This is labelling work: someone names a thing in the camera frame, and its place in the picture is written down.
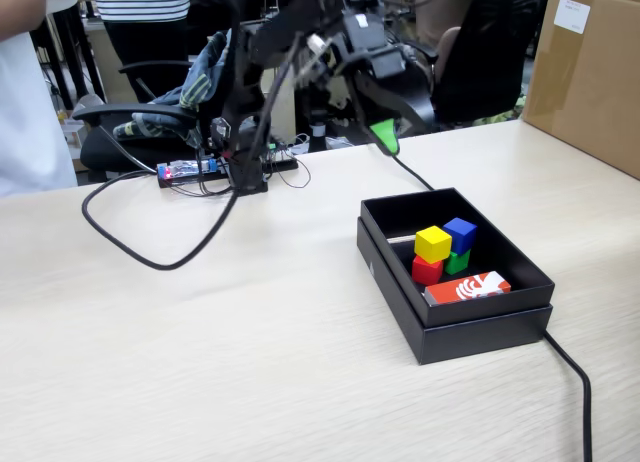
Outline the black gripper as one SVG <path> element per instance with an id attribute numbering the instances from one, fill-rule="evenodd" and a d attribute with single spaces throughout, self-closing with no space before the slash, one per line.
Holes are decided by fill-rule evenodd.
<path id="1" fill-rule="evenodd" d="M 402 50 L 389 42 L 380 15 L 345 10 L 341 20 L 348 92 L 359 128 L 386 156 L 399 154 L 395 119 L 404 119 L 413 135 L 432 133 L 435 111 L 423 71 L 405 71 Z"/>

